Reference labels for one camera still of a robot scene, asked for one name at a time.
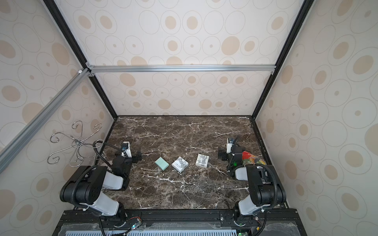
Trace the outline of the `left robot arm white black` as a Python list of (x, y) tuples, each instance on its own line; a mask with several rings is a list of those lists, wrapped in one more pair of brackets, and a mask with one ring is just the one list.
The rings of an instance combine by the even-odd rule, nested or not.
[(124, 205), (105, 193), (103, 189), (125, 191), (130, 183), (133, 163), (142, 159), (141, 151), (131, 158), (119, 155), (113, 159), (111, 170), (107, 166), (81, 166), (60, 191), (60, 200), (96, 216), (109, 217), (122, 223), (127, 221)]

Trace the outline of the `white lift-off box lid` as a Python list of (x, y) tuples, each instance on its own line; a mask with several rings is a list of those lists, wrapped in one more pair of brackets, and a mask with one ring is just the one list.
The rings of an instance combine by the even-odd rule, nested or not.
[(201, 168), (207, 168), (208, 161), (209, 161), (209, 156), (198, 154), (195, 165)]

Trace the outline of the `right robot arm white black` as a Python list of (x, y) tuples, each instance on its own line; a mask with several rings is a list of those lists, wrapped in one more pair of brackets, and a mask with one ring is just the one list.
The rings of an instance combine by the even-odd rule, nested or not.
[(235, 204), (235, 220), (286, 202), (286, 192), (273, 165), (232, 143), (218, 150), (218, 158), (227, 161), (226, 173), (230, 177), (248, 183), (249, 195)]

